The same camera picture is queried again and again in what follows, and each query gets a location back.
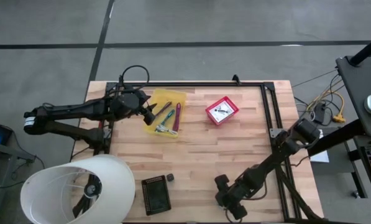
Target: yellow plastic container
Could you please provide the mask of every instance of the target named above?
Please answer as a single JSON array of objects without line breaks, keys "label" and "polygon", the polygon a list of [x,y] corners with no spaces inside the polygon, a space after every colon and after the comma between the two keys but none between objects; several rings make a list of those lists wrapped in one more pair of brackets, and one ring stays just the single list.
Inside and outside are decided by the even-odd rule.
[{"label": "yellow plastic container", "polygon": [[[179,130],[177,134],[170,134],[167,132],[156,131],[156,127],[162,123],[162,121],[166,118],[169,112],[171,112],[171,110],[176,110],[177,103],[181,104],[181,110],[180,110],[180,127],[181,127],[181,119],[184,113],[185,100],[186,100],[186,93],[183,93],[180,91],[173,91],[173,90],[155,89],[155,91],[153,91],[153,94],[152,94],[152,97],[149,103],[150,105],[157,103],[156,107],[152,111],[153,114],[157,114],[168,102],[171,101],[172,104],[168,108],[166,108],[163,111],[163,113],[157,116],[150,126],[145,125],[144,130],[149,134],[157,134],[160,136],[177,138],[179,134]],[[175,117],[176,117],[176,113],[174,113],[170,118],[166,120],[164,126],[172,130]]]}]

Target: wooden tabletop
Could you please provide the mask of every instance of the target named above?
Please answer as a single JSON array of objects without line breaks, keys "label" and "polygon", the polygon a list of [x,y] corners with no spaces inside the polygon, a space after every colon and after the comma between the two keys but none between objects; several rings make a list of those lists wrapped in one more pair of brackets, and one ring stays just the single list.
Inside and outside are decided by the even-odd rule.
[{"label": "wooden tabletop", "polygon": [[[289,81],[274,83],[282,123],[284,128],[289,128],[298,119],[291,85]],[[86,100],[102,97],[105,86],[106,82],[91,82]],[[154,89],[155,87],[143,88],[148,95],[151,95]],[[177,139],[147,134],[144,132],[141,116],[123,119],[114,125],[111,154],[125,160],[135,177],[136,196],[124,222],[227,222],[224,211],[214,199],[218,191],[214,178],[226,174],[232,184],[247,167],[258,164],[271,154],[260,88],[237,86],[165,89],[187,93]],[[208,119],[204,109],[223,96],[228,96],[240,110],[230,120],[216,126]],[[275,126],[271,101],[270,111]],[[86,129],[97,126],[98,122],[87,119],[82,119],[80,123],[80,127]],[[73,153],[86,146],[82,141],[76,143]],[[307,155],[306,151],[300,151],[290,157],[291,163],[296,164]],[[91,150],[85,151],[73,160],[91,156]],[[173,182],[167,182],[172,209],[147,216],[141,180],[169,173],[175,177]],[[297,191],[313,211],[323,217],[309,160],[293,167],[293,175]],[[248,212],[243,222],[283,220],[274,172],[269,173],[267,177],[267,187],[268,194],[264,199],[242,202]],[[78,199],[80,195],[81,191],[75,192],[73,198]],[[288,192],[287,202],[292,213]]]}]

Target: white lamp shade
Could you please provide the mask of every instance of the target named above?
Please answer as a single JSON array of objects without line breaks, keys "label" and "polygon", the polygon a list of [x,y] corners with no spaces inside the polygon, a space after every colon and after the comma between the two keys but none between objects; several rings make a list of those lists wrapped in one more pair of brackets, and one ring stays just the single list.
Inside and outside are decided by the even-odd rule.
[{"label": "white lamp shade", "polygon": [[[96,175],[102,191],[95,203],[77,218],[71,196],[77,174]],[[30,176],[21,189],[21,206],[34,223],[120,223],[129,213],[135,195],[134,176],[121,159],[97,155],[89,159],[41,170]]]}]

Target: small black cube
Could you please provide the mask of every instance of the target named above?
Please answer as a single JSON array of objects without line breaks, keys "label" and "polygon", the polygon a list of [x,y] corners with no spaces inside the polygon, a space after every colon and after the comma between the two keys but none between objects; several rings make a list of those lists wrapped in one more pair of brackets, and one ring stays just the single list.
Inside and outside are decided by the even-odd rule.
[{"label": "small black cube", "polygon": [[166,176],[166,178],[167,178],[167,181],[173,181],[174,180],[174,175],[173,174],[167,174],[167,176]]}]

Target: red box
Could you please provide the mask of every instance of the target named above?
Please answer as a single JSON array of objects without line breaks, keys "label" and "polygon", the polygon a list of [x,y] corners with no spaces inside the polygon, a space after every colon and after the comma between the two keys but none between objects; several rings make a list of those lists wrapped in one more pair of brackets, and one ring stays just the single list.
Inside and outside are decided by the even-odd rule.
[{"label": "red box", "polygon": [[228,98],[224,96],[219,101],[213,103],[205,109],[208,117],[216,125],[222,124],[239,111],[239,108]]}]

